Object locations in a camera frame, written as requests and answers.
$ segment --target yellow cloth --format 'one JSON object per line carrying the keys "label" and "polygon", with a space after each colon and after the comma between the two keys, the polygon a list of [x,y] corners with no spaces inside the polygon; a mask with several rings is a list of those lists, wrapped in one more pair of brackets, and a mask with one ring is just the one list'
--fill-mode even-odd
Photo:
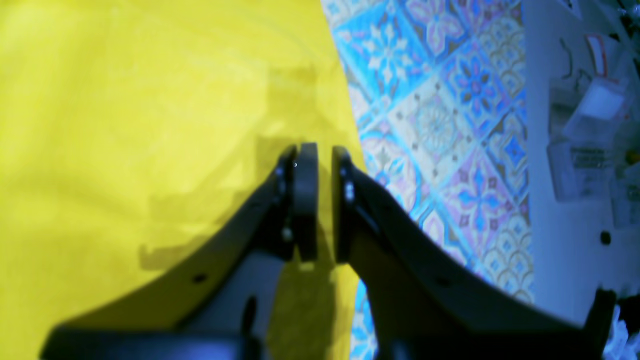
{"label": "yellow cloth", "polygon": [[348,99],[319,0],[0,2],[0,359],[162,274],[301,141],[329,245],[285,269],[268,345],[348,358],[357,278],[327,259],[331,146],[362,165]]}

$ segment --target yellow fabric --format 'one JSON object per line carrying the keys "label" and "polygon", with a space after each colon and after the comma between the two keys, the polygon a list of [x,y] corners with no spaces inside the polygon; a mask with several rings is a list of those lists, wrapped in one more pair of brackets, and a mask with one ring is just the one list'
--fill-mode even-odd
{"label": "yellow fabric", "polygon": [[285,269],[268,345],[346,359],[357,279],[327,258],[330,149],[362,155],[320,1],[0,1],[0,359],[162,274],[301,141],[328,245]]}

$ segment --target decorative tile floor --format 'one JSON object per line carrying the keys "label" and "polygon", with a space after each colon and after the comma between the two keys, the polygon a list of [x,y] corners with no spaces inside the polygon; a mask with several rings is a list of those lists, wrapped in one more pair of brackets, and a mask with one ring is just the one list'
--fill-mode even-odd
{"label": "decorative tile floor", "polygon": [[[533,302],[520,0],[322,0],[369,175],[485,281]],[[362,282],[351,358],[377,349]]]}

